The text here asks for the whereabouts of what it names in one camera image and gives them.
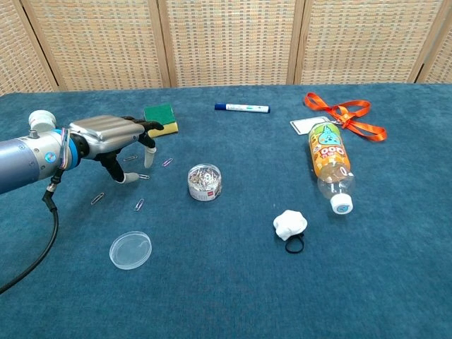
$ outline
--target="plastic bottle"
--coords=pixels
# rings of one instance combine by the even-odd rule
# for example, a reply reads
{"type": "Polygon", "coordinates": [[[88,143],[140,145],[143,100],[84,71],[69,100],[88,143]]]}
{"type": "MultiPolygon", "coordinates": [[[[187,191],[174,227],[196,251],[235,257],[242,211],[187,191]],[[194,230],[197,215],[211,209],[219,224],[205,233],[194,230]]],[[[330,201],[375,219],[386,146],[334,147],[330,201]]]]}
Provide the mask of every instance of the plastic bottle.
{"type": "Polygon", "coordinates": [[[339,128],[332,122],[315,125],[309,132],[309,148],[317,184],[322,194],[330,199],[334,213],[351,212],[350,193],[355,187],[355,176],[350,171],[339,128]]]}

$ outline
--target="yellow sponge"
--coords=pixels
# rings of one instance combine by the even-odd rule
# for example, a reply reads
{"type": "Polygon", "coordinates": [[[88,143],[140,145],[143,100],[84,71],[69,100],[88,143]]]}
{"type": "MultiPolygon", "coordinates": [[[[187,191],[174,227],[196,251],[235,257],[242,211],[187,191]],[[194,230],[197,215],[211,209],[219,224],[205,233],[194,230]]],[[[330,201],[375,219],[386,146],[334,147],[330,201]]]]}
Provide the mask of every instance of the yellow sponge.
{"type": "Polygon", "coordinates": [[[158,131],[157,129],[151,129],[148,134],[151,138],[156,136],[163,136],[165,134],[177,133],[176,118],[170,104],[164,104],[159,106],[146,107],[144,109],[144,119],[146,121],[158,121],[164,129],[158,131]]]}

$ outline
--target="petri dish lid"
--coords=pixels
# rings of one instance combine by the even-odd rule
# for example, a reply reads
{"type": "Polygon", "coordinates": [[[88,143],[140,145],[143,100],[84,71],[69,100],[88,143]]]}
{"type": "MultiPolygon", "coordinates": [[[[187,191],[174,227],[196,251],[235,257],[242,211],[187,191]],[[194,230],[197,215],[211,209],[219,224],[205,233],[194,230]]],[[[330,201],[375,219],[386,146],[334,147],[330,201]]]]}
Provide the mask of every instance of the petri dish lid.
{"type": "Polygon", "coordinates": [[[112,263],[122,270],[131,270],[148,260],[153,247],[146,233],[132,231],[120,235],[110,247],[112,263]]]}

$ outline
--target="white tag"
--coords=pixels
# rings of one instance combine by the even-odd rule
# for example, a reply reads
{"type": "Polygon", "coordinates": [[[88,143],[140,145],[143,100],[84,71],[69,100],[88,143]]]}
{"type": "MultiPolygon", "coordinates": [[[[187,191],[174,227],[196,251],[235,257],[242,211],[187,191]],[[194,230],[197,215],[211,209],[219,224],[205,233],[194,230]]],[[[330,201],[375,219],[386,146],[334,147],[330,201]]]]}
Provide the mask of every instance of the white tag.
{"type": "Polygon", "coordinates": [[[314,127],[315,124],[320,124],[321,122],[327,122],[330,121],[327,117],[315,117],[315,118],[307,118],[307,119],[300,119],[300,120],[294,120],[291,121],[290,124],[294,128],[294,130],[297,132],[299,136],[302,136],[304,134],[308,134],[312,127],[314,127]]]}

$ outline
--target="orange lanyard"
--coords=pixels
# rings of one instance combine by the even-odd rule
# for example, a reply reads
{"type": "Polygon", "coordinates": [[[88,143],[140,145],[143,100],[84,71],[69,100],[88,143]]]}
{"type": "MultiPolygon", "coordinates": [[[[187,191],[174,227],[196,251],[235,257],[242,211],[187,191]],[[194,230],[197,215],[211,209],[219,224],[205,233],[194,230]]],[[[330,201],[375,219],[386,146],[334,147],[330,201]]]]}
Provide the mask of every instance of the orange lanyard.
{"type": "Polygon", "coordinates": [[[354,117],[362,117],[370,111],[370,102],[365,100],[353,100],[343,102],[334,106],[328,106],[316,93],[310,92],[304,97],[304,103],[310,109],[314,111],[326,111],[331,114],[338,122],[342,124],[343,129],[349,129],[356,134],[368,138],[372,141],[383,141],[388,136],[386,130],[380,126],[374,126],[370,124],[363,124],[353,120],[354,117]],[[360,106],[361,109],[350,112],[347,107],[360,106]],[[371,134],[364,134],[361,131],[366,131],[371,134]]]}

